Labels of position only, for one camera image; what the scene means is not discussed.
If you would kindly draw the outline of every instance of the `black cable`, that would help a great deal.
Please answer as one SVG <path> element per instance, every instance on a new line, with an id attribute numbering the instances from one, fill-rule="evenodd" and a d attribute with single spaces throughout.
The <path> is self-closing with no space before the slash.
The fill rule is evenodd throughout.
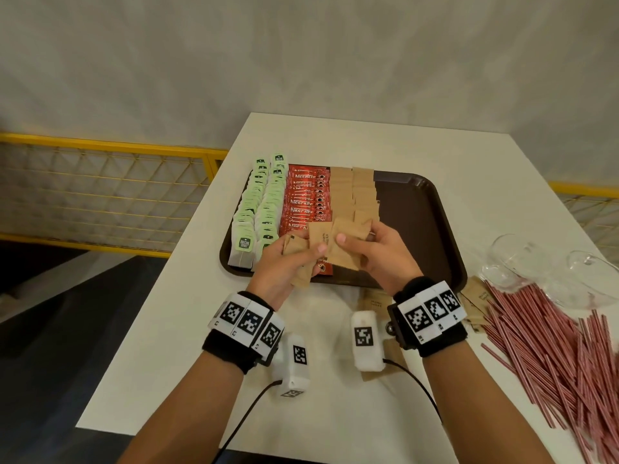
<path id="1" fill-rule="evenodd" d="M 258 397 L 256 397 L 256 399 L 253 401 L 253 403 L 250 405 L 250 408 L 247 409 L 247 412 L 245 412 L 245 415 L 243 415 L 243 418 L 241 419 L 241 421 L 239 421 L 238 425 L 236 426 L 236 428 L 234 429 L 234 431 L 232 432 L 232 434 L 230 435 L 230 437 L 228 438 L 228 441 L 226 441 L 223 446 L 221 446 L 221 449 L 217 452 L 217 454 L 215 454 L 215 458 L 213 459 L 211 464 L 215 464 L 215 462 L 217 462 L 217 460 L 219 458 L 221 458 L 221 454 L 223 454 L 223 451 L 228 447 L 228 445 L 230 444 L 230 442 L 232 441 L 232 438 L 234 438 L 234 435 L 236 435 L 236 432 L 239 431 L 239 429 L 241 428 L 241 425 L 243 424 L 243 422 L 245 421 L 245 419 L 247 418 L 247 415 L 250 414 L 250 412 L 252 411 L 252 409 L 254 408 L 254 405 L 256 405 L 258 403 L 258 401 L 260 400 L 260 397 L 262 397 L 264 395 L 265 392 L 267 392 L 267 390 L 271 389 L 273 386 L 279 386 L 282 383 L 282 380 L 280 379 L 279 381 L 274 381 L 271 384 L 269 384 L 267 387 L 265 387 L 262 392 L 260 392 L 258 394 Z"/>
<path id="2" fill-rule="evenodd" d="M 429 401 L 430 401 L 430 402 L 432 403 L 432 405 L 434 406 L 434 410 L 436 410 L 436 411 L 437 411 L 437 415 L 438 415 L 439 420 L 441 421 L 441 423 L 443 423 L 443 419 L 441 418 L 441 414 L 438 412 L 437 403 L 436 403 L 436 402 L 434 402 L 434 399 L 432 398 L 432 396 L 430 396 L 430 394 L 429 394 L 428 390 L 427 390 L 427 389 L 425 389 L 425 386 L 422 384 L 422 382 L 421 382 L 421 381 L 419 381 L 419 380 L 417 379 L 417 376 L 415 376 L 414 374 L 412 374 L 412 373 L 411 373 L 408 369 L 406 369 L 406 368 L 405 368 L 404 366 L 402 366 L 401 364 L 396 363 L 395 361 L 391 361 L 391 360 L 388 360 L 388 359 L 386 359 L 386 358 L 383 358 L 383 363 L 386 363 L 386 364 L 392 364 L 393 366 L 397 366 L 397 367 L 398 367 L 399 369 L 401 369 L 402 371 L 406 371 L 406 373 L 408 373 L 408 375 L 409 375 L 411 378 L 413 378 L 413 379 L 417 382 L 417 384 L 419 384 L 419 385 L 421 386 L 421 388 L 423 389 L 423 391 L 426 393 L 426 396 L 428 396 Z"/>

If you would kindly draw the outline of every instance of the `metal grid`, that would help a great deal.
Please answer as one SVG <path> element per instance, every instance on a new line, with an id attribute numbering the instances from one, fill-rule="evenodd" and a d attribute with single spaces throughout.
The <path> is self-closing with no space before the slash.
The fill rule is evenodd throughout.
<path id="1" fill-rule="evenodd" d="M 557 195 L 604 257 L 619 264 L 619 198 Z"/>
<path id="2" fill-rule="evenodd" d="M 201 158 L 0 147 L 0 233 L 171 252 L 209 186 Z"/>

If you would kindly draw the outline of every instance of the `clear glass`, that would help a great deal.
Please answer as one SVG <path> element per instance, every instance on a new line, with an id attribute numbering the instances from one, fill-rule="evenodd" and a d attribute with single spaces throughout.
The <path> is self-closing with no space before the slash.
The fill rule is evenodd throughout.
<path id="1" fill-rule="evenodd" d="M 573 250 L 541 287 L 554 304 L 566 309 L 599 309 L 619 301 L 619 268 Z"/>
<path id="2" fill-rule="evenodd" d="M 550 258 L 537 244 L 516 235 L 503 234 L 488 251 L 482 278 L 506 293 L 539 283 L 552 271 Z"/>

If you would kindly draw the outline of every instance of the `dark floor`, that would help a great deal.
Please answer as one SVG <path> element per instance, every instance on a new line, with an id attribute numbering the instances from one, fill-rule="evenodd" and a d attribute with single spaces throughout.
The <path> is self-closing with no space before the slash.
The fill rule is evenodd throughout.
<path id="1" fill-rule="evenodd" d="M 79 255 L 33 254 L 55 263 Z M 0 324 L 0 463 L 112 464 L 118 459 L 131 437 L 77 429 L 75 423 L 165 263 L 133 257 Z M 29 266 L 22 261 L 22 266 L 33 276 L 54 262 Z M 13 280 L 20 277 L 27 279 L 16 273 Z M 226 452 L 221 461 L 301 463 L 240 452 Z"/>

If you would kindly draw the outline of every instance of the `brown plastic tray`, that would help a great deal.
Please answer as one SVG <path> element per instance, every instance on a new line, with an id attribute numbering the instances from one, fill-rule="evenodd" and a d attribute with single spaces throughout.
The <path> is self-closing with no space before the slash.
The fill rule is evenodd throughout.
<path id="1" fill-rule="evenodd" d="M 466 269 L 434 184 L 417 174 L 390 171 L 374 171 L 374 181 L 381 221 L 398 230 L 423 273 L 447 281 L 455 292 L 464 288 Z M 232 222 L 219 251 L 221 265 L 234 275 L 251 276 L 250 269 L 228 265 L 231 232 Z M 337 265 L 333 275 L 317 275 L 312 282 L 380 288 L 366 272 Z"/>

